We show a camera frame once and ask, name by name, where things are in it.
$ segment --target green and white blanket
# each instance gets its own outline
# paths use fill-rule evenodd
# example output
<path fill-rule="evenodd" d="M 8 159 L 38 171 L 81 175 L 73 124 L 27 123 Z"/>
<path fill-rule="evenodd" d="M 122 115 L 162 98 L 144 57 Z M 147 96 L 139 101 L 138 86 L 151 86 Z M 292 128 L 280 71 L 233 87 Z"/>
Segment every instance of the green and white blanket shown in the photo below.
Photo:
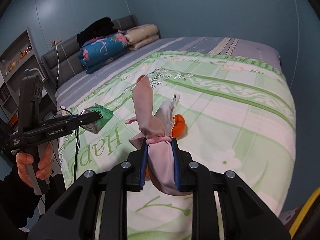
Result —
<path fill-rule="evenodd" d="M 295 160 L 295 108 L 283 74 L 256 59 L 193 52 L 156 52 L 84 95 L 71 107 L 78 113 L 94 103 L 114 111 L 95 135 L 80 129 L 79 177 L 102 172 L 135 150 L 128 139 L 139 133 L 132 89 L 147 75 L 154 90 L 154 109 L 180 94 L 176 109 L 187 130 L 179 148 L 210 170 L 236 171 L 279 215 L 291 182 Z M 73 182 L 76 140 L 60 139 L 66 186 Z M 192 197 L 169 196 L 146 181 L 141 193 L 128 193 L 128 237 L 190 239 Z"/>

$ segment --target green plastic package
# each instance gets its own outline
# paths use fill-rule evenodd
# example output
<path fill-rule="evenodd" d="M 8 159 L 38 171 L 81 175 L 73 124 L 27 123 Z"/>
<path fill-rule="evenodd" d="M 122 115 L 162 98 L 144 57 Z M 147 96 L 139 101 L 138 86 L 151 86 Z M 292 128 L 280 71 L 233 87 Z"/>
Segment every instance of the green plastic package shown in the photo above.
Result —
<path fill-rule="evenodd" d="M 100 119 L 96 122 L 82 125 L 81 127 L 94 134 L 97 134 L 113 117 L 113 111 L 98 104 L 95 104 L 94 106 L 82 110 L 82 112 L 79 115 L 87 114 L 89 112 L 98 112 L 100 114 Z"/>

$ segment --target pink flower print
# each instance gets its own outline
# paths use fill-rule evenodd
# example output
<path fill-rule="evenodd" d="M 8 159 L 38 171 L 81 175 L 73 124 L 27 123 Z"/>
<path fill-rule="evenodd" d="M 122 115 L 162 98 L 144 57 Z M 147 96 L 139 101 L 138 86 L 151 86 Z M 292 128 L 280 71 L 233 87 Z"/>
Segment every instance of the pink flower print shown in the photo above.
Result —
<path fill-rule="evenodd" d="M 84 49 L 83 58 L 85 61 L 88 61 L 90 59 L 88 53 L 89 53 L 89 51 L 87 49 Z"/>
<path fill-rule="evenodd" d="M 118 34 L 118 35 L 116 35 L 116 39 L 119 41 L 119 42 L 121 42 L 123 45 L 124 44 L 128 44 L 128 41 L 127 41 L 127 39 L 122 35 L 122 34 Z"/>

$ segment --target silver bolt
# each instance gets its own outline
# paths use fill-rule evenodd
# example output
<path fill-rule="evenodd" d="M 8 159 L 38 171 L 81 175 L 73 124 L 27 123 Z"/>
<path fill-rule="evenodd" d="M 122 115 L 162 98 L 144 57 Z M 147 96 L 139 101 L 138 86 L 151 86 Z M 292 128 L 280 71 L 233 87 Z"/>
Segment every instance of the silver bolt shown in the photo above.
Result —
<path fill-rule="evenodd" d="M 129 163 L 129 162 L 123 162 L 123 163 L 121 163 L 121 167 L 124 168 L 124 169 L 127 169 L 127 168 L 129 168 L 130 166 L 131 166 L 131 163 Z"/>
<path fill-rule="evenodd" d="M 189 163 L 189 167 L 190 167 L 190 168 L 193 168 L 193 169 L 196 169 L 196 168 L 199 167 L 199 163 L 197 163 L 197 162 L 191 162 L 191 163 Z"/>
<path fill-rule="evenodd" d="M 92 177 L 93 176 L 93 171 L 91 171 L 91 170 L 88 170 L 88 171 L 86 171 L 85 173 L 84 173 L 84 176 L 86 177 L 86 178 L 90 178 L 90 177 Z"/>
<path fill-rule="evenodd" d="M 236 174 L 234 173 L 234 171 L 227 171 L 226 172 L 226 176 L 230 179 L 234 178 L 236 176 Z"/>

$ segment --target device handle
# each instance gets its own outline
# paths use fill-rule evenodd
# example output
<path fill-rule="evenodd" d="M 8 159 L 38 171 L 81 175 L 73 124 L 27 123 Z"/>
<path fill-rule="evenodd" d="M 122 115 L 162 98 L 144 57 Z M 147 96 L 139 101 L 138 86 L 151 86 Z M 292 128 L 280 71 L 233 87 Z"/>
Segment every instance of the device handle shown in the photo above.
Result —
<path fill-rule="evenodd" d="M 37 196 L 46 194 L 49 191 L 49 180 L 42 180 L 36 177 L 36 173 L 39 171 L 38 164 L 45 154 L 46 146 L 47 143 L 43 143 L 38 146 L 25 148 L 22 150 L 23 152 L 32 155 L 34 159 L 32 164 L 27 165 L 27 171 L 33 186 L 33 191 Z"/>

